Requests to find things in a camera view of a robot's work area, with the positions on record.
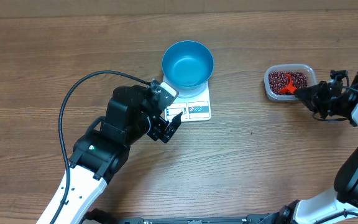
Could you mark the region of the red measuring scoop blue handle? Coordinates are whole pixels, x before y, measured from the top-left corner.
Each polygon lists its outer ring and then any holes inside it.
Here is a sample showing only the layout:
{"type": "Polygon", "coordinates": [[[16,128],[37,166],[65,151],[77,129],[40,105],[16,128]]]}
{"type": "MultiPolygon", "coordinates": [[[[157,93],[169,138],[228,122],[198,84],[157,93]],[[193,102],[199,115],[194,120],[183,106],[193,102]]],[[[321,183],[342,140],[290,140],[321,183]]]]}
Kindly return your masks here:
{"type": "Polygon", "coordinates": [[[279,90],[280,93],[284,94],[284,93],[291,93],[291,94],[294,94],[295,91],[297,90],[297,87],[295,87],[293,85],[293,80],[291,78],[291,75],[289,73],[286,73],[285,76],[288,78],[289,82],[288,82],[288,85],[285,86],[284,88],[281,88],[279,90]]]}

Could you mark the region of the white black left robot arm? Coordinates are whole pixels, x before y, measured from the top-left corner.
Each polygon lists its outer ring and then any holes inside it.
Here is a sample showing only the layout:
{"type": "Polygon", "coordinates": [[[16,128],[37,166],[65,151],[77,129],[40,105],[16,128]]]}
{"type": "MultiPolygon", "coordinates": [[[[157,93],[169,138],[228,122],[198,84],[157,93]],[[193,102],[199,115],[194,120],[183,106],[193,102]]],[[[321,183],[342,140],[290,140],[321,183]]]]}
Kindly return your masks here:
{"type": "Polygon", "coordinates": [[[126,163],[131,144],[143,135],[168,142],[181,124],[161,114],[178,92],[157,80],[147,86],[117,87],[105,116],[98,117],[73,146],[69,170],[41,214],[39,223],[80,223],[93,202],[126,163]]]}

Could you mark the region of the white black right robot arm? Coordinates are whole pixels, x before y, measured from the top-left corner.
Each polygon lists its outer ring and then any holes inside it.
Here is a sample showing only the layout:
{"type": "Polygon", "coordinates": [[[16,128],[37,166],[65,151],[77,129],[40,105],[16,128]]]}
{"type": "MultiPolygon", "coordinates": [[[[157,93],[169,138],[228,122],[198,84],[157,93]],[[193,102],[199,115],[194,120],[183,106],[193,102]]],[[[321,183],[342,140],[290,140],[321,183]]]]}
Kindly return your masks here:
{"type": "MultiPolygon", "coordinates": [[[[358,72],[331,71],[329,82],[295,90],[294,95],[320,121],[348,120],[358,128],[358,72]]],[[[307,200],[295,200],[262,223],[336,223],[358,218],[358,147],[339,169],[330,189],[307,200]]]]}

